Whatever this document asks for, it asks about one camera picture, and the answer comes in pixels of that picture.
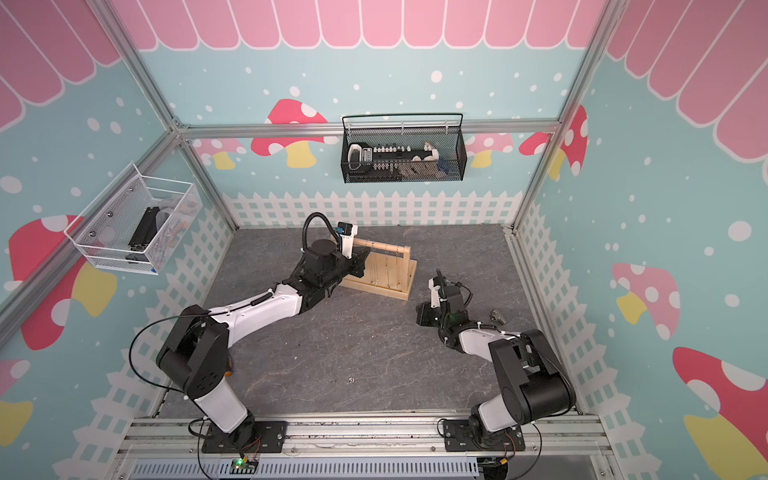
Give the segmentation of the wooden jewelry display stand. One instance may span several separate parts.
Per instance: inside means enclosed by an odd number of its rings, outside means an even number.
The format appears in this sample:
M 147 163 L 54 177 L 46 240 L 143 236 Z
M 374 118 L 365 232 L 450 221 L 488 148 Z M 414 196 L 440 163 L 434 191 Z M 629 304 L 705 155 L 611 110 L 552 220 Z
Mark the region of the wooden jewelry display stand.
M 361 278 L 347 276 L 343 287 L 407 301 L 414 282 L 417 261 L 410 246 L 373 242 L 356 238 L 355 247 L 370 248 Z

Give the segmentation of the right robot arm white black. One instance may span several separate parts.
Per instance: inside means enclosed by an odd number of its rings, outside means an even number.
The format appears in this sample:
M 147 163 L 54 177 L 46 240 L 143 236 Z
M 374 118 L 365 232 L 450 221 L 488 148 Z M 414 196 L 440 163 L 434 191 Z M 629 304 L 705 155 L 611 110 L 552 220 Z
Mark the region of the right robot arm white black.
M 499 394 L 472 409 L 468 424 L 476 442 L 488 444 L 500 432 L 567 413 L 576 394 L 544 333 L 519 333 L 470 318 L 472 292 L 441 271 L 428 281 L 430 299 L 419 307 L 417 324 L 437 330 L 449 349 L 492 364 Z

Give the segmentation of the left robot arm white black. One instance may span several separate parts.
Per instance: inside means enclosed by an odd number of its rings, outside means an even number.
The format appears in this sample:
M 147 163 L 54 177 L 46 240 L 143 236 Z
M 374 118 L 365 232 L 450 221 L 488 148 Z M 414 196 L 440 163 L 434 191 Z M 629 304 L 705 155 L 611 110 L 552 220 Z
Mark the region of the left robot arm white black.
M 173 318 L 155 363 L 232 443 L 247 443 L 257 433 L 252 413 L 226 378 L 229 349 L 311 310 L 346 277 L 361 278 L 370 249 L 354 245 L 357 232 L 352 223 L 333 226 L 326 215 L 313 212 L 302 227 L 302 257 L 287 279 L 240 302 L 213 309 L 192 305 Z

